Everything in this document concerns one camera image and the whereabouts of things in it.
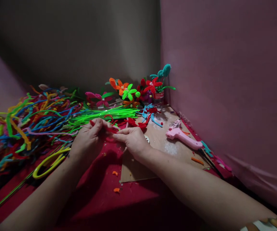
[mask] right hand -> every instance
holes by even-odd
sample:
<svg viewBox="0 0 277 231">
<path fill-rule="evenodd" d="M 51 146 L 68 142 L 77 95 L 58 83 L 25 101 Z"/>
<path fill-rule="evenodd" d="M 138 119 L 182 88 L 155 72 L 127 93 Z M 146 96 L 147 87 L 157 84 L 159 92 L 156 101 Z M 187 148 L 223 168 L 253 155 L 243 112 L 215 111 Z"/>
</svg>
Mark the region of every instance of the right hand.
<svg viewBox="0 0 277 231">
<path fill-rule="evenodd" d="M 140 157 L 152 149 L 139 127 L 122 129 L 117 134 L 114 134 L 113 138 L 125 143 L 127 149 L 136 160 L 139 160 Z"/>
</svg>

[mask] pink pipe cleaner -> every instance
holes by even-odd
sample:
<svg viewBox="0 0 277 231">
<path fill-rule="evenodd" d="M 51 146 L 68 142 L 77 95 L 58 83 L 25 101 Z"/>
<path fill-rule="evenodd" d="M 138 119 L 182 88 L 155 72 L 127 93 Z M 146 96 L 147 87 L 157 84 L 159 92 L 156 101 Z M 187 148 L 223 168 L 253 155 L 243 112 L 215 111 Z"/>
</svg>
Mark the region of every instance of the pink pipe cleaner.
<svg viewBox="0 0 277 231">
<path fill-rule="evenodd" d="M 72 134 L 71 133 L 35 133 L 35 132 L 32 132 L 29 127 L 24 128 L 23 130 L 26 130 L 31 135 L 70 135 L 72 136 L 77 134 L 77 131 Z"/>
<path fill-rule="evenodd" d="M 67 106 L 66 106 L 66 110 L 68 109 L 68 107 L 70 106 L 70 101 L 67 99 L 67 102 L 68 102 L 68 104 L 67 104 Z"/>
</svg>

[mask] scissors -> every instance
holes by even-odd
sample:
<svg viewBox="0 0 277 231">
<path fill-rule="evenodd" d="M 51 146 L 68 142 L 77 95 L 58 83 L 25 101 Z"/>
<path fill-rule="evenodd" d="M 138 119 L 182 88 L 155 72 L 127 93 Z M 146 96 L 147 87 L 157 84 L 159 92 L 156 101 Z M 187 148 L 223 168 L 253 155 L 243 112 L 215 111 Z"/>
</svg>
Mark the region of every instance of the scissors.
<svg viewBox="0 0 277 231">
<path fill-rule="evenodd" d="M 47 175 L 49 175 L 68 155 L 69 151 L 71 150 L 70 146 L 72 142 L 67 144 L 65 147 L 62 147 L 58 152 L 55 152 L 52 155 L 46 157 L 34 170 L 32 176 L 33 178 L 40 179 Z M 50 168 L 46 170 L 41 175 L 38 175 L 39 170 L 46 169 L 50 165 Z"/>
</svg>

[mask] pipe cleaner flower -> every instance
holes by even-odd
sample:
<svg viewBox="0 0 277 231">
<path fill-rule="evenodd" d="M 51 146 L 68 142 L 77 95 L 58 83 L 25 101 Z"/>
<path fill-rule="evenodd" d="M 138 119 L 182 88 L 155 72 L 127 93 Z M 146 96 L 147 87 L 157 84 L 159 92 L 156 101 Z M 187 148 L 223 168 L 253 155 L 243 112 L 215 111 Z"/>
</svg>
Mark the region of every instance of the pipe cleaner flower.
<svg viewBox="0 0 277 231">
<path fill-rule="evenodd" d="M 109 103 L 108 101 L 112 100 L 113 98 L 111 97 L 111 95 L 113 95 L 114 93 L 113 92 L 109 92 L 109 93 L 106 93 L 104 92 L 103 95 L 99 95 L 99 94 L 94 94 L 92 92 L 85 92 L 85 95 L 88 97 L 88 98 L 97 98 L 99 99 L 100 101 L 97 102 L 96 106 L 97 107 L 100 107 L 101 105 L 104 105 L 106 107 L 109 107 Z"/>
<path fill-rule="evenodd" d="M 158 80 L 158 77 L 154 78 L 152 81 L 147 80 L 146 81 L 147 87 L 145 88 L 144 93 L 146 93 L 148 90 L 151 90 L 151 92 L 153 94 L 155 94 L 156 93 L 156 87 L 159 87 L 159 86 L 162 85 L 162 83 L 157 82 L 157 80 Z"/>
<path fill-rule="evenodd" d="M 120 80 L 118 80 L 118 86 L 116 86 L 116 90 L 119 90 L 119 95 L 122 96 L 123 92 L 127 90 L 129 83 L 122 84 Z"/>
<path fill-rule="evenodd" d="M 113 78 L 110 78 L 110 84 L 116 90 L 116 81 Z"/>
<path fill-rule="evenodd" d="M 136 90 L 136 89 L 131 89 L 132 86 L 133 86 L 133 84 L 130 84 L 130 85 L 128 86 L 128 89 L 123 91 L 123 96 L 122 96 L 122 99 L 123 99 L 123 100 L 124 100 L 126 97 L 128 97 L 128 99 L 129 99 L 130 101 L 133 100 L 132 94 L 135 93 L 135 92 L 137 92 L 137 90 Z"/>
<path fill-rule="evenodd" d="M 137 108 L 137 106 L 140 105 L 139 102 L 134 102 L 134 100 L 131 100 L 131 101 L 123 101 L 123 104 L 124 104 L 124 107 L 130 106 L 130 107 L 133 107 L 133 108 Z"/>
</svg>

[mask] glue gun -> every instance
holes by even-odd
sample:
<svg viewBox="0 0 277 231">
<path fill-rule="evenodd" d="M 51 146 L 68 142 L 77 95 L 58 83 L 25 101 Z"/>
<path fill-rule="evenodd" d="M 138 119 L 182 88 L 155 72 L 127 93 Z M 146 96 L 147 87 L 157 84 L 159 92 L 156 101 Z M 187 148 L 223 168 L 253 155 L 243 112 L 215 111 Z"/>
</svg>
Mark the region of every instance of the glue gun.
<svg viewBox="0 0 277 231">
<path fill-rule="evenodd" d="M 202 142 L 191 139 L 189 136 L 187 136 L 181 131 L 180 127 L 181 127 L 181 121 L 176 120 L 166 132 L 166 137 L 171 140 L 175 138 L 180 139 L 182 142 L 184 142 L 186 145 L 188 145 L 190 148 L 194 150 L 198 150 L 203 147 Z"/>
</svg>

